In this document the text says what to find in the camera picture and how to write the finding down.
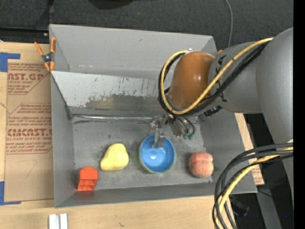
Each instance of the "yellow cable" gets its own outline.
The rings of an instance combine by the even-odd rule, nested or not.
[[[260,40],[258,42],[255,42],[253,44],[251,44],[250,46],[246,47],[245,49],[241,50],[237,55],[235,55],[222,69],[221,71],[215,76],[215,78],[211,81],[211,83],[208,85],[208,87],[204,90],[204,92],[197,98],[197,100],[192,103],[189,107],[187,107],[186,109],[183,109],[181,111],[177,111],[177,110],[174,110],[170,105],[169,103],[167,102],[166,100],[166,97],[165,97],[165,94],[164,94],[164,75],[165,75],[165,71],[166,71],[166,68],[168,66],[168,64],[170,63],[170,61],[175,57],[177,56],[177,54],[181,53],[182,51],[180,52],[177,52],[175,54],[173,54],[168,60],[167,62],[165,63],[164,67],[163,67],[163,70],[161,72],[161,82],[160,82],[160,87],[161,87],[161,95],[162,95],[162,99],[164,101],[164,104],[165,106],[175,115],[183,115],[185,114],[186,112],[192,110],[195,108],[195,106],[197,104],[199,104],[203,98],[209,93],[210,89],[215,85],[215,83],[218,81],[218,79],[223,75],[223,73],[230,67],[230,65],[233,63],[233,61],[237,60],[239,57],[241,57],[243,54],[245,54],[246,52],[248,52],[249,50],[251,50],[252,48],[256,47],[257,45],[260,45],[260,44],[263,44],[265,42],[269,42],[273,39],[272,38],[266,38],[266,39],[263,39],[263,40]]]
[[[288,147],[288,148],[285,148],[283,150],[293,150],[293,146],[292,147]],[[256,164],[256,165],[259,165],[260,163],[262,162],[265,162],[269,159],[272,159],[272,158],[275,158],[279,155],[270,155],[270,156],[265,156],[265,157],[262,157],[256,161],[254,161],[252,164]],[[234,180],[233,182],[231,183],[231,185],[227,188],[226,192],[224,193],[224,195],[221,197],[221,200],[220,200],[220,203],[219,203],[219,211],[221,213],[221,211],[223,210],[224,208],[224,204],[226,202],[226,200],[228,199],[230,193],[232,192],[232,190],[234,189],[234,187],[236,186],[236,184],[250,171],[252,170],[255,166],[250,166],[250,167],[247,167],[244,171],[242,171]],[[216,224],[219,225],[219,220],[218,220],[218,217],[216,217]]]

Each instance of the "blue tape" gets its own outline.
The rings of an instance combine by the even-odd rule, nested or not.
[[[20,53],[0,52],[0,72],[8,71],[9,59],[20,59]]]
[[[21,202],[8,202],[8,203],[4,203],[3,200],[4,197],[4,181],[0,182],[0,206],[1,205],[9,205],[9,204],[19,204]]]

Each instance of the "cardboard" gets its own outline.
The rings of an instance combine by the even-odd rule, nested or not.
[[[0,52],[20,54],[7,67],[4,201],[53,198],[50,73],[32,43],[2,42]]]

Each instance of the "white plastic part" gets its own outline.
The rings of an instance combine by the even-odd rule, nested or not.
[[[49,229],[68,229],[68,215],[49,215]]]

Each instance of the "yellow lemon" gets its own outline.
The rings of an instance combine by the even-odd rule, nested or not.
[[[103,171],[120,170],[128,165],[129,156],[123,144],[111,145],[100,162]]]

